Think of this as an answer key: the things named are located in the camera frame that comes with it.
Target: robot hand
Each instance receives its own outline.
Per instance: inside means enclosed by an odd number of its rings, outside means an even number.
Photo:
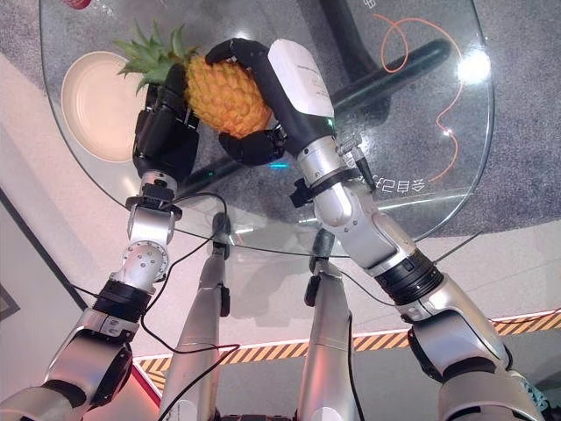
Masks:
[[[139,113],[132,161],[140,178],[146,172],[156,171],[182,183],[191,174],[199,144],[199,120],[193,113],[187,113],[185,88],[185,69],[173,65],[156,103],[148,103]]]
[[[278,39],[269,49],[256,41],[235,38],[212,48],[206,61],[212,64],[232,58],[252,71],[281,128],[255,132],[241,140],[221,133],[220,144],[230,157],[245,165],[261,165],[280,158],[285,149],[295,157],[314,140],[335,136],[329,94],[303,46]]]

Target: black connector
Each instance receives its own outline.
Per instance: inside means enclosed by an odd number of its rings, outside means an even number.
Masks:
[[[93,309],[137,323],[149,302],[150,294],[142,289],[109,279],[99,293]]]
[[[412,303],[436,288],[444,279],[432,261],[415,250],[393,268],[375,277],[396,305]]]

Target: orange cable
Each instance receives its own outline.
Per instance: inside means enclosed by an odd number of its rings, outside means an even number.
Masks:
[[[389,18],[386,18],[385,16],[379,15],[377,13],[374,13],[373,16],[375,18],[381,19],[381,20],[383,20],[383,21],[385,21],[385,22],[387,22],[388,24],[391,25],[390,28],[386,31],[386,34],[384,35],[384,39],[382,40],[382,45],[381,45],[381,48],[380,48],[380,58],[381,58],[381,61],[382,61],[382,67],[388,73],[399,72],[403,68],[403,66],[405,66],[405,64],[407,63],[407,60],[408,60],[408,57],[409,57],[409,45],[408,45],[407,37],[406,37],[405,33],[400,28],[400,25],[404,24],[406,22],[419,22],[419,23],[428,25],[428,26],[436,29],[440,33],[442,33],[452,43],[452,45],[454,45],[454,48],[458,52],[459,59],[462,60],[462,52],[459,49],[459,46],[456,43],[456,41],[454,40],[454,38],[447,31],[442,29],[440,26],[438,26],[436,24],[433,24],[432,22],[430,22],[428,20],[421,19],[421,18],[404,18],[404,19],[398,20],[397,22],[394,22],[393,20],[391,20]],[[405,55],[404,55],[404,58],[403,58],[403,62],[397,68],[389,68],[386,64],[386,59],[385,59],[387,38],[389,37],[389,35],[393,31],[397,31],[400,34],[403,45],[405,46]],[[458,93],[456,94],[456,96],[454,97],[452,102],[444,110],[442,110],[440,112],[440,114],[438,114],[437,119],[435,120],[435,124],[437,125],[437,127],[440,130],[442,130],[444,132],[444,134],[447,134],[448,136],[450,136],[450,138],[454,142],[454,155],[452,156],[452,159],[451,159],[450,163],[448,164],[448,167],[446,167],[446,169],[443,172],[441,172],[440,174],[435,175],[434,177],[429,179],[429,182],[434,182],[435,180],[438,180],[439,178],[443,177],[448,171],[450,171],[450,169],[454,166],[454,164],[458,160],[458,152],[459,152],[458,139],[456,138],[456,136],[454,135],[452,130],[448,127],[445,127],[441,123],[440,120],[448,111],[451,110],[451,108],[454,106],[454,104],[458,101],[459,96],[462,93],[463,88],[464,88],[464,84],[460,81],[459,88],[458,88]]]

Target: pineapple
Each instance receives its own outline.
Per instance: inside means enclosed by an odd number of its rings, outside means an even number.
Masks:
[[[171,31],[167,47],[155,23],[150,39],[137,25],[138,41],[115,41],[128,60],[119,74],[143,74],[138,92],[148,83],[163,83],[168,70],[180,63],[187,77],[185,100],[203,123],[240,139],[263,130],[271,111],[250,73],[232,61],[206,64],[196,47],[186,49],[183,46],[182,29],[183,25]]]

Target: black cable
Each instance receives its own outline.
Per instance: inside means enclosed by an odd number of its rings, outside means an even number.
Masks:
[[[88,294],[89,296],[92,296],[92,297],[94,297],[94,298],[99,298],[99,295],[98,295],[98,294],[95,294],[95,293],[93,293],[93,292],[91,292],[91,291],[88,291],[88,290],[85,289],[85,288],[79,287],[78,285],[74,285],[72,282],[69,282],[68,285],[70,285],[70,286],[71,286],[72,288],[74,288],[74,289],[77,289],[78,291],[83,292],[84,294]]]
[[[168,351],[171,351],[172,353],[179,353],[179,354],[200,353],[200,352],[209,351],[209,350],[212,350],[212,349],[221,349],[221,348],[230,348],[232,346],[239,346],[238,344],[228,344],[228,345],[219,345],[219,346],[209,345],[209,346],[206,346],[206,347],[201,348],[201,349],[196,349],[194,351],[180,351],[180,350],[175,349],[172,346],[170,346],[164,339],[162,339],[155,332],[153,332],[150,328],[148,328],[148,326],[146,326],[145,316],[148,313],[148,311],[158,302],[158,300],[160,299],[160,297],[164,293],[164,290],[166,289],[166,286],[167,286],[167,282],[169,281],[169,278],[170,278],[170,276],[172,274],[172,271],[174,270],[175,266],[177,264],[181,263],[182,261],[184,261],[185,259],[187,259],[189,256],[198,252],[204,246],[206,246],[228,224],[228,205],[226,204],[224,199],[216,193],[200,192],[200,193],[195,193],[194,195],[190,195],[190,196],[178,197],[177,199],[173,200],[170,204],[178,203],[178,202],[181,202],[183,200],[187,200],[187,199],[190,199],[192,197],[198,197],[198,196],[212,196],[212,197],[215,197],[218,200],[220,200],[222,202],[223,207],[224,207],[224,221],[212,233],[212,235],[210,235],[210,237],[208,239],[204,240],[203,243],[201,243],[199,246],[195,247],[189,253],[183,255],[182,257],[180,257],[179,259],[177,259],[176,261],[174,261],[171,264],[171,266],[169,267],[169,269],[167,271],[166,277],[164,278],[164,281],[163,281],[164,283],[161,286],[160,291],[158,292],[156,297],[152,300],[152,302],[148,305],[148,307],[146,307],[146,311],[142,314],[142,316],[140,316],[140,325],[146,331],[146,333],[148,333],[150,336],[152,336],[154,339],[156,339],[158,342],[160,342]]]
[[[354,403],[357,406],[357,412],[359,413],[360,421],[365,421],[365,414],[362,411],[362,405],[360,404],[359,393],[357,392],[357,387],[354,384],[354,375],[352,373],[352,351],[354,346],[352,345],[352,313],[349,311],[349,347],[347,352],[347,364],[349,366],[349,380],[351,382],[352,396],[354,397]]]
[[[450,256],[452,253],[455,253],[457,250],[459,250],[460,248],[462,248],[463,246],[465,246],[467,243],[469,243],[470,241],[472,241],[473,239],[478,238],[478,236],[483,233],[483,230],[476,232],[475,234],[473,234],[469,239],[461,242],[460,244],[458,244],[457,246],[453,247],[450,251],[444,253],[442,256],[440,256],[438,259],[434,260],[432,262],[433,265],[436,265],[439,261],[446,259],[448,256]]]
[[[391,303],[386,303],[383,300],[380,300],[378,297],[373,296],[370,291],[368,291],[368,289],[366,289],[365,287],[363,287],[360,283],[358,283],[357,281],[354,280],[354,278],[352,276],[350,276],[349,274],[347,274],[346,272],[342,271],[341,269],[339,269],[339,272],[341,272],[343,275],[345,275],[347,278],[349,278],[352,282],[354,282],[355,285],[357,285],[357,287],[359,287],[360,289],[362,289],[364,292],[366,292],[366,294],[371,297],[374,301],[380,303],[380,304],[384,304],[388,307],[396,307],[395,304],[391,304]]]
[[[161,415],[158,417],[157,421],[163,421],[164,418],[166,417],[166,415],[169,413],[169,411],[174,407],[174,405],[177,403],[177,401],[179,401],[181,399],[181,397],[187,393],[187,391],[189,389],[191,389],[193,386],[196,385],[197,382],[199,382],[205,375],[207,375],[208,373],[210,373],[212,370],[214,370],[216,367],[218,367],[222,361],[226,360],[226,358],[228,358],[230,355],[232,355],[233,353],[235,353],[238,349],[239,349],[240,345],[235,345],[230,351],[226,351],[224,353],[224,355],[222,357],[220,357],[218,359],[217,362],[215,362],[212,366],[210,366],[209,368],[207,368],[205,371],[203,371],[202,373],[200,373],[190,384],[188,384],[187,386],[185,386],[185,388],[183,388],[183,390],[181,392],[179,392],[177,394],[177,396],[174,398],[174,400],[172,402],[169,403],[169,405],[167,406],[167,408],[161,413]]]

